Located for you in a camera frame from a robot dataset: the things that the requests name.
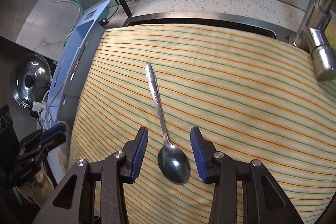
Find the speckled countertop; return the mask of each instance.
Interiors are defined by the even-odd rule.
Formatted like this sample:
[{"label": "speckled countertop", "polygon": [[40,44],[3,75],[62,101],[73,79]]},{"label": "speckled countertop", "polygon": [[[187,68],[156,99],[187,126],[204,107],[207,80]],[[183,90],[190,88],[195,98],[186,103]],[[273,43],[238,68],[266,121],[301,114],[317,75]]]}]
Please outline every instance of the speckled countertop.
[{"label": "speckled countertop", "polygon": [[[273,23],[295,31],[305,14],[299,8],[279,0],[135,0],[128,5],[133,16],[161,12],[215,12],[240,15]],[[110,8],[110,14],[116,9]],[[127,19],[120,6],[106,26],[121,27]]]}]

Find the striped towel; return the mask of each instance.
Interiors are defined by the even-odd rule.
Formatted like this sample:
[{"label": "striped towel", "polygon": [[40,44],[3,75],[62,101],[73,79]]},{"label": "striped towel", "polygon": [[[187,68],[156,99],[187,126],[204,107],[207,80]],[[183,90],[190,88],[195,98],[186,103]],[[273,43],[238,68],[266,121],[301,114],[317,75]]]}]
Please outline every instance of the striped towel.
[{"label": "striped towel", "polygon": [[[191,177],[170,183],[157,154],[162,132],[145,75],[156,71],[171,142]],[[323,212],[336,186],[336,85],[314,79],[311,57],[290,45],[225,28],[141,25],[107,30],[79,101],[69,166],[105,159],[148,128],[140,176],[126,184],[130,223],[208,223],[214,185],[198,176],[192,126],[235,160],[260,159],[305,223]],[[238,223],[243,222],[241,183]],[[96,208],[100,207],[97,185]]]}]

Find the spoon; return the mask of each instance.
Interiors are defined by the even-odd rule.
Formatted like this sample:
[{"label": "spoon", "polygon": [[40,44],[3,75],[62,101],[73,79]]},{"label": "spoon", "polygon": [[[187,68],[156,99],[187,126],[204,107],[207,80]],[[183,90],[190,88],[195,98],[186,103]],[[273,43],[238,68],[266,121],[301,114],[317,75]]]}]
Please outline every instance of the spoon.
[{"label": "spoon", "polygon": [[169,142],[159,88],[154,69],[150,63],[147,63],[145,71],[163,133],[163,146],[157,155],[157,164],[159,165],[162,174],[168,180],[175,184],[183,185],[187,183],[190,177],[188,158],[180,148]]}]

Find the pot lid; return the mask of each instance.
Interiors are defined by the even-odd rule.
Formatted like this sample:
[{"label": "pot lid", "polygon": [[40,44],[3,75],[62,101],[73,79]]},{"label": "pot lid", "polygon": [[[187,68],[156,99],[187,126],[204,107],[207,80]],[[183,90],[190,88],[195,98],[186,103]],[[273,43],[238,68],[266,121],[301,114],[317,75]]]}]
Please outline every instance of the pot lid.
[{"label": "pot lid", "polygon": [[34,101],[42,101],[51,83],[48,62],[37,53],[26,54],[13,68],[10,81],[14,100],[29,108]]}]

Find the faucet spout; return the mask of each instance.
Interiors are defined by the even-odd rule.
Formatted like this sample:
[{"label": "faucet spout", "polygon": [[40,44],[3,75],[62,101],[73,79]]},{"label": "faucet spout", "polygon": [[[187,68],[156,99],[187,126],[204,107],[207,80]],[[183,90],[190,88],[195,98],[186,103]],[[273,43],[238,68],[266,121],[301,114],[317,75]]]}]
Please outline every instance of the faucet spout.
[{"label": "faucet spout", "polygon": [[290,37],[290,44],[311,54],[318,81],[336,79],[336,54],[325,36],[331,20],[333,0],[310,0],[298,31]]}]

